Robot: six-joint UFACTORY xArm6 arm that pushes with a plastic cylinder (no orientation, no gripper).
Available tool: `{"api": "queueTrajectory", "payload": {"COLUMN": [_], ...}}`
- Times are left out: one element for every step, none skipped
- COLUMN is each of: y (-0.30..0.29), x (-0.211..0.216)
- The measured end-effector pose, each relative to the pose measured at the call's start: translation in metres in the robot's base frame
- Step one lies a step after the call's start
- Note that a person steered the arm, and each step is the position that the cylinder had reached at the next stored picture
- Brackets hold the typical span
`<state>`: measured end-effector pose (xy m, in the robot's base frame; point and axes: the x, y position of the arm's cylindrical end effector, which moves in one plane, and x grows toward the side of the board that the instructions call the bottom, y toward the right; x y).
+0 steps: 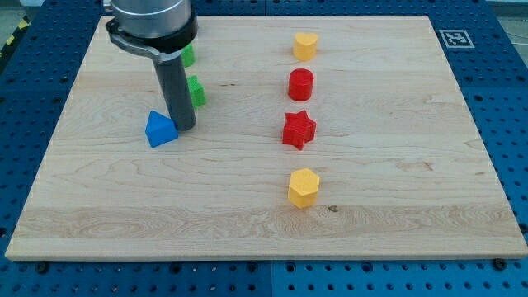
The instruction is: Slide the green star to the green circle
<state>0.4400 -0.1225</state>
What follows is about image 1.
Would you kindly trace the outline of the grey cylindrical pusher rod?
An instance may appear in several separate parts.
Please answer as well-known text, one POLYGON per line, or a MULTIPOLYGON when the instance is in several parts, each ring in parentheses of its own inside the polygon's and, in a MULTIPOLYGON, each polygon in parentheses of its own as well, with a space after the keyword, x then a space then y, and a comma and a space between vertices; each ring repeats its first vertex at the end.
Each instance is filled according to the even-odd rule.
POLYGON ((196 124, 196 115, 186 72, 180 56, 153 63, 170 118, 178 131, 188 131, 196 124))

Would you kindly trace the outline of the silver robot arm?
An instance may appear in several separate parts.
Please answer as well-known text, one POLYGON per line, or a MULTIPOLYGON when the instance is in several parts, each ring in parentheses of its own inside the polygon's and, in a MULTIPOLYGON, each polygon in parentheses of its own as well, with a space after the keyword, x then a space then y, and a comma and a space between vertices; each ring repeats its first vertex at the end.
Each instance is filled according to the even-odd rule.
POLYGON ((111 42, 153 62, 167 110, 176 129, 196 124, 182 52, 196 37, 198 21, 190 0, 113 0, 115 17, 106 23, 111 42))

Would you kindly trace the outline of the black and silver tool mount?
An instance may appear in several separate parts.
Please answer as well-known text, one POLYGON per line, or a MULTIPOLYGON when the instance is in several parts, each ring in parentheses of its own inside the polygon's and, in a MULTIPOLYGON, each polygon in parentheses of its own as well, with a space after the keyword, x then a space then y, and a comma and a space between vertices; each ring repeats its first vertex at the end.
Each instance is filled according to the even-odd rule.
POLYGON ((193 12, 178 31, 158 38, 140 38, 124 31, 113 18, 106 23, 106 31, 111 42, 125 52, 159 61, 163 59, 163 54, 173 54, 188 46, 197 35, 198 22, 193 12))

